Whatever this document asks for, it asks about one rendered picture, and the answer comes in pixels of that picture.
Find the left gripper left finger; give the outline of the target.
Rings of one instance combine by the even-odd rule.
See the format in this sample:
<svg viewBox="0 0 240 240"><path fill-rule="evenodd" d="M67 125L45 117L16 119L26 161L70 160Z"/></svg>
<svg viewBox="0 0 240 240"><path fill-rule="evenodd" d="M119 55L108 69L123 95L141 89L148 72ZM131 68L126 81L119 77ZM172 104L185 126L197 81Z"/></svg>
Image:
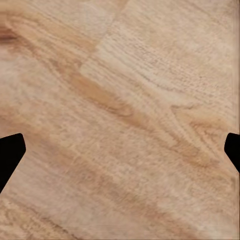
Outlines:
<svg viewBox="0 0 240 240"><path fill-rule="evenodd" d="M0 193L26 152L21 133L0 138Z"/></svg>

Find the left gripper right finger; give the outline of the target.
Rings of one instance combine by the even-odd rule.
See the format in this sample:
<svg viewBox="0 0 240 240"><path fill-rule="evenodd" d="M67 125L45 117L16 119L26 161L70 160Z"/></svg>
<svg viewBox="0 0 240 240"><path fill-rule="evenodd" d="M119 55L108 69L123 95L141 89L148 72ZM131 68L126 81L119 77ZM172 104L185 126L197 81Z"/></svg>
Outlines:
<svg viewBox="0 0 240 240"><path fill-rule="evenodd" d="M235 133L228 133L224 151L240 173L240 135Z"/></svg>

